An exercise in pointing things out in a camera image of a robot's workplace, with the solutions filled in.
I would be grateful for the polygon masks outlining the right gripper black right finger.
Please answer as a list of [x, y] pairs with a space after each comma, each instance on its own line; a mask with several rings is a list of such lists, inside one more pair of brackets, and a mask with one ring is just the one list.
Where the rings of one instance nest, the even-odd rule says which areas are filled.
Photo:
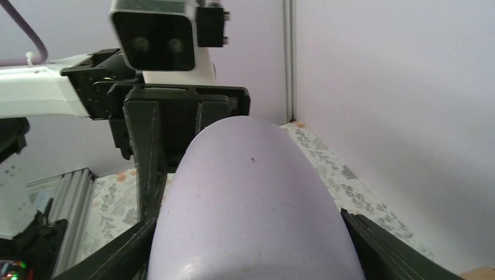
[[366, 279], [460, 279], [362, 214], [341, 209]]

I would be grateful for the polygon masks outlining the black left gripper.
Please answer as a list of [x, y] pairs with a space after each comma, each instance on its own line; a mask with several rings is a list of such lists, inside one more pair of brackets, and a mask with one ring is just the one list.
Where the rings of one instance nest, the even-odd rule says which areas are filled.
[[116, 148], [126, 160], [134, 156], [144, 219], [158, 216], [167, 172], [176, 171], [193, 138], [218, 120], [249, 115], [250, 96], [233, 86], [113, 85], [108, 109]]

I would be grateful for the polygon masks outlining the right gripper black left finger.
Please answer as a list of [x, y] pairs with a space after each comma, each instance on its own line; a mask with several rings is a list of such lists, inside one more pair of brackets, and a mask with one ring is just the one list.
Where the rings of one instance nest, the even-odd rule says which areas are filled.
[[148, 263], [157, 218], [143, 219], [55, 279], [133, 279]]

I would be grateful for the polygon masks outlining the lilac plastic cup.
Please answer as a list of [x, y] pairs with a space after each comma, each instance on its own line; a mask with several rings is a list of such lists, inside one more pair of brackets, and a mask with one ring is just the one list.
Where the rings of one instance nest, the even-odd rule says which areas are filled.
[[363, 279], [325, 184], [291, 137], [230, 117], [189, 145], [162, 203], [148, 279]]

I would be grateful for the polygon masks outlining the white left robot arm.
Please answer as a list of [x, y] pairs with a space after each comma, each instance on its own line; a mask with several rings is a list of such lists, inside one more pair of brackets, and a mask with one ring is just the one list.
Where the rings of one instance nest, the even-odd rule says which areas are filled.
[[130, 279], [140, 270], [148, 279], [251, 278], [262, 272], [227, 265], [223, 245], [194, 245], [172, 251], [159, 238], [167, 214], [161, 202], [167, 174], [179, 166], [190, 142], [205, 127], [246, 116], [250, 97], [243, 87], [217, 86], [209, 62], [190, 72], [148, 74], [125, 66], [118, 50], [81, 60], [71, 57], [42, 66], [1, 71], [1, 160], [20, 153], [28, 116], [73, 115], [109, 120], [117, 148], [134, 158], [140, 221], [76, 266], [57, 272], [68, 241], [68, 222], [50, 222], [46, 212], [13, 219], [16, 230], [1, 239], [3, 279]]

